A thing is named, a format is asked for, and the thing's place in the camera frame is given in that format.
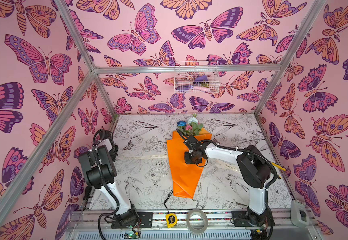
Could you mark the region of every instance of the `bouquet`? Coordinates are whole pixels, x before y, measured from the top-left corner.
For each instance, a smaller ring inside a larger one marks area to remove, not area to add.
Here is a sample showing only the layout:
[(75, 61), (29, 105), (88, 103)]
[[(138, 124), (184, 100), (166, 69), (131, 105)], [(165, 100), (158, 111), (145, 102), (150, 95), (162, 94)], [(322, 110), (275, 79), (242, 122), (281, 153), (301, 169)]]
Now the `bouquet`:
[(189, 117), (186, 122), (179, 121), (177, 124), (179, 130), (186, 134), (186, 136), (199, 135), (199, 132), (203, 128), (203, 123), (198, 122), (196, 113), (194, 113), (192, 117)]

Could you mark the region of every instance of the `wire basket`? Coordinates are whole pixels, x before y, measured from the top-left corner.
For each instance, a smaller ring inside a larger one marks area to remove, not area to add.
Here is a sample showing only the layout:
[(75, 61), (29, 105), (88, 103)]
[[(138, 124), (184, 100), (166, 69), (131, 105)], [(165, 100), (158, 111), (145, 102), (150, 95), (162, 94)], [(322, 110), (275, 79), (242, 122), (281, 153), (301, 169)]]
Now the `wire basket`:
[(174, 92), (175, 93), (216, 93), (219, 90), (220, 77), (218, 65), (194, 65), (194, 61), (176, 61), (174, 67)]

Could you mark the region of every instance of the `blue flower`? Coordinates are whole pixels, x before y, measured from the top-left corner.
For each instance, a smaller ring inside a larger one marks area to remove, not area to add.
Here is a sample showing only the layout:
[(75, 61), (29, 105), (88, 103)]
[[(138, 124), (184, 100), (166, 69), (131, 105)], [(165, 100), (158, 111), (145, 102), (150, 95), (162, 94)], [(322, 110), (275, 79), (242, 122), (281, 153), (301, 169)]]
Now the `blue flower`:
[(178, 124), (178, 127), (186, 126), (186, 122), (185, 121), (179, 121), (179, 122), (177, 122), (177, 124)]

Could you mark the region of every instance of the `clear adhesive tape roll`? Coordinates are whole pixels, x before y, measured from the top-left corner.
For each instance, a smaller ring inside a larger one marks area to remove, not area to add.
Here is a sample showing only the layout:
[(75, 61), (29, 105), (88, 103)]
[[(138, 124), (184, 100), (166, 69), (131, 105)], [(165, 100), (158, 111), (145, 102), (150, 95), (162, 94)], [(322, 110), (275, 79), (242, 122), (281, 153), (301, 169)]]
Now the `clear adhesive tape roll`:
[[(203, 225), (203, 228), (201, 228), (201, 229), (195, 229), (195, 228), (193, 228), (193, 227), (191, 226), (191, 224), (190, 224), (190, 218), (191, 218), (192, 216), (194, 216), (194, 215), (198, 215), (198, 216), (200, 216), (200, 217), (202, 218), (203, 224), (204, 224), (204, 225)], [(186, 225), (187, 225), (187, 229), (188, 229), (192, 234), (194, 234), (194, 235), (201, 235), (202, 233), (204, 233), (204, 232), (206, 231), (208, 224), (209, 224), (209, 221), (208, 221), (208, 219), (207, 219), (206, 214), (205, 214), (203, 211), (201, 211), (201, 210), (199, 210), (199, 209), (193, 209), (193, 210), (191, 210), (191, 211), (188, 212), (187, 218), (186, 218)]]

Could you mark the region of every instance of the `bird illustration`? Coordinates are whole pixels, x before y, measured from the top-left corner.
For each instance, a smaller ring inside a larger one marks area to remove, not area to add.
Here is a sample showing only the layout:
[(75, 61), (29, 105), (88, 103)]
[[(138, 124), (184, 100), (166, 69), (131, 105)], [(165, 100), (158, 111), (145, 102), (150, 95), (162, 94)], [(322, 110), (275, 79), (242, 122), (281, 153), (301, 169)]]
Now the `bird illustration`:
[(197, 208), (198, 209), (204, 209), (207, 203), (207, 199), (209, 197), (209, 188), (207, 188), (206, 196), (203, 196), (202, 193), (202, 185), (199, 182), (198, 186), (198, 194), (194, 194), (193, 201), (197, 202)]
[(241, 184), (240, 182), (238, 182), (239, 179), (243, 180), (243, 178), (235, 176), (233, 174), (228, 174), (228, 177), (226, 177), (227, 180), (230, 180), (230, 187), (233, 189), (233, 191), (242, 199), (241, 194), (239, 194), (238, 189), (237, 189), (237, 185), (240, 186), (240, 188), (242, 188), (246, 193), (248, 193), (248, 188)]
[(143, 184), (141, 181), (139, 181), (138, 179), (133, 178), (133, 177), (128, 177), (124, 181), (127, 183), (127, 185), (126, 185), (126, 194), (127, 194), (128, 197), (130, 197), (130, 190), (131, 190), (132, 187), (137, 191), (138, 195), (139, 195), (139, 192), (142, 193), (142, 190), (135, 183), (136, 181), (138, 181), (141, 184)]

